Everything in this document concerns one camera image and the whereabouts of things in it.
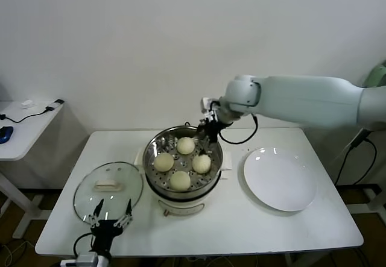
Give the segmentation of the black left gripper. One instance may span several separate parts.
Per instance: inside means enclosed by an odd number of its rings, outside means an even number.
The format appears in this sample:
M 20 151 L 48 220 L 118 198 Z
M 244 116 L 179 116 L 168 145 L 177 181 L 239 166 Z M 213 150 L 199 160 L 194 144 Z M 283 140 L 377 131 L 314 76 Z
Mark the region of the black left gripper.
M 109 251 L 115 237 L 123 233 L 132 221 L 132 204 L 129 199 L 125 214 L 118 220 L 99 220 L 99 215 L 104 204 L 104 199 L 96 205 L 93 213 L 88 216 L 91 225 L 91 233 L 95 237 L 92 244 L 92 251 Z

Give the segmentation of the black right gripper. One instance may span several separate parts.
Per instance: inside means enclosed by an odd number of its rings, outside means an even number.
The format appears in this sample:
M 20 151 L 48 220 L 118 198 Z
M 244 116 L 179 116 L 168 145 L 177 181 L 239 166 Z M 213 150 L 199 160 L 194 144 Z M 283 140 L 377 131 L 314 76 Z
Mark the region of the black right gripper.
M 208 155 L 212 153 L 212 143 L 218 142 L 218 136 L 221 130 L 228 128 L 232 125 L 225 124 L 216 120 L 208 120 L 200 121 L 197 126 L 196 135 L 200 140 L 198 141 L 198 155 Z

